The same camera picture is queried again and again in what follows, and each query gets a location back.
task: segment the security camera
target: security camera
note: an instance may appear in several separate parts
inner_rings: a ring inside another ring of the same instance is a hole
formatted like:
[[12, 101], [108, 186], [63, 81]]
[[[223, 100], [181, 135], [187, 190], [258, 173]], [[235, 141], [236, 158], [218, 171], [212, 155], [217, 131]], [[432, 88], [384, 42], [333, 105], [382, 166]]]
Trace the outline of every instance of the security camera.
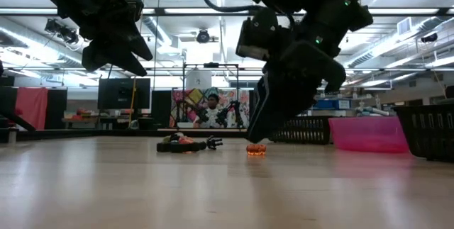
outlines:
[[199, 30], [199, 34], [196, 38], [198, 43], [205, 44], [210, 41], [210, 35], [208, 34], [207, 30]]

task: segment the black toy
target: black toy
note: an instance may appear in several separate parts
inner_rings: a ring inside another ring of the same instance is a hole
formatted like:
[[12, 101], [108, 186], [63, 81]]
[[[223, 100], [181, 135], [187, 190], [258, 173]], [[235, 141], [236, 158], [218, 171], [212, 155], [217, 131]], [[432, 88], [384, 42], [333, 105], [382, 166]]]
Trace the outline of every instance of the black toy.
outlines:
[[223, 145], [221, 138], [210, 136], [206, 139], [206, 146], [211, 150], [216, 150], [216, 147], [219, 145]]
[[210, 136], [206, 139], [206, 142], [191, 142], [192, 139], [184, 136], [183, 134], [175, 133], [171, 136], [164, 138], [162, 143], [156, 145], [157, 152], [173, 152], [173, 153], [185, 153], [185, 152], [198, 152], [209, 148], [216, 150], [216, 147], [222, 145], [222, 139]]

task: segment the computer monitor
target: computer monitor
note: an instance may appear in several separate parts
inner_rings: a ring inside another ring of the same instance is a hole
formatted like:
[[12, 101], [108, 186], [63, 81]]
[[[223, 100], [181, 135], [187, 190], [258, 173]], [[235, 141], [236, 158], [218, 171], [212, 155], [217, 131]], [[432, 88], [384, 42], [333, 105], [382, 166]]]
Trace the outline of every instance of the computer monitor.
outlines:
[[[150, 108], [150, 86], [150, 79], [135, 79], [133, 108]], [[131, 108], [133, 87], [134, 79], [100, 79], [98, 109]]]

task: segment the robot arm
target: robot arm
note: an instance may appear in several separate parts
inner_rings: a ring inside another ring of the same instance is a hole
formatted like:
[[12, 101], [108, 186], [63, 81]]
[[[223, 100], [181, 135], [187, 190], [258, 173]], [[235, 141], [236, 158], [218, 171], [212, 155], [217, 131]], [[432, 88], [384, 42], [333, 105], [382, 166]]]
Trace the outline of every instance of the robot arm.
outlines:
[[135, 55], [145, 60], [153, 58], [135, 22], [142, 15], [141, 0], [51, 0], [58, 16], [71, 18], [79, 34], [90, 45], [82, 54], [82, 65], [94, 71], [113, 64], [134, 74], [147, 72]]
[[[243, 22], [236, 54], [266, 61], [247, 136], [258, 143], [285, 121], [310, 108], [323, 79], [328, 82], [325, 92], [340, 89], [346, 75], [343, 66], [333, 59], [341, 51], [338, 46], [348, 30], [364, 28], [373, 20], [359, 0], [253, 1], [267, 7], [224, 8], [205, 0], [221, 12], [256, 12]], [[304, 18], [295, 23], [292, 14], [303, 10]], [[277, 13], [289, 18], [289, 28], [278, 25]]]
[[[71, 18], [80, 35], [91, 40], [84, 49], [82, 65], [94, 71], [106, 63], [144, 76], [145, 69], [135, 55], [153, 58], [135, 22], [143, 9], [141, 0], [51, 0], [58, 15]], [[219, 7], [220, 12], [255, 11], [243, 23], [236, 54], [266, 61], [258, 82], [258, 104], [250, 119], [249, 139], [257, 143], [286, 120], [307, 110], [313, 103], [322, 79], [325, 92], [338, 91], [345, 81], [345, 70], [333, 58], [348, 30], [359, 30], [372, 23], [372, 16], [359, 0], [253, 0], [262, 6]], [[295, 23], [294, 12], [304, 10]], [[278, 25], [276, 13], [285, 14], [290, 27]]]
[[243, 119], [241, 118], [241, 114], [240, 114], [240, 102], [239, 101], [231, 101], [227, 107], [225, 107], [221, 111], [219, 111], [219, 113], [216, 115], [216, 122], [219, 125], [222, 125], [224, 128], [227, 128], [227, 115], [228, 115], [228, 112], [232, 108], [235, 110], [236, 125], [239, 128], [244, 128]]

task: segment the orange object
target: orange object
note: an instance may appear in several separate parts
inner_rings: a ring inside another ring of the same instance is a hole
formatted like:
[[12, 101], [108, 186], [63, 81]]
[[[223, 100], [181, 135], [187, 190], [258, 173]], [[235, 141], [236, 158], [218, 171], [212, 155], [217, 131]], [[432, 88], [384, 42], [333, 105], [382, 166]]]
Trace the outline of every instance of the orange object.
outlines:
[[194, 140], [189, 137], [183, 136], [183, 137], [179, 138], [178, 143], [179, 144], [192, 144], [192, 143], [194, 143]]
[[248, 155], [265, 155], [267, 146], [261, 144], [251, 144], [246, 147]]

